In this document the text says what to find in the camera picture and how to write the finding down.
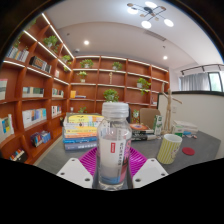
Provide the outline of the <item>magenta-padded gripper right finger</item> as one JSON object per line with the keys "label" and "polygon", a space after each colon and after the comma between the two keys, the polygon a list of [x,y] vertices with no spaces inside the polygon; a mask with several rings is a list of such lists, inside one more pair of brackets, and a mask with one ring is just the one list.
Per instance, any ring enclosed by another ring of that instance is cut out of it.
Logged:
{"label": "magenta-padded gripper right finger", "polygon": [[129,173],[133,188],[141,188],[168,175],[155,158],[147,159],[134,148],[130,149]]}

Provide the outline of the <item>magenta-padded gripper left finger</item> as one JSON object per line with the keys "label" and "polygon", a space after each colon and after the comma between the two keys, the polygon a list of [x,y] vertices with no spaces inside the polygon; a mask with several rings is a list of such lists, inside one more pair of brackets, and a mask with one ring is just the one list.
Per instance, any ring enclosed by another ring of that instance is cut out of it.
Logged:
{"label": "magenta-padded gripper left finger", "polygon": [[57,175],[83,188],[92,188],[97,169],[96,153],[97,148],[92,148],[79,158],[70,158]]}

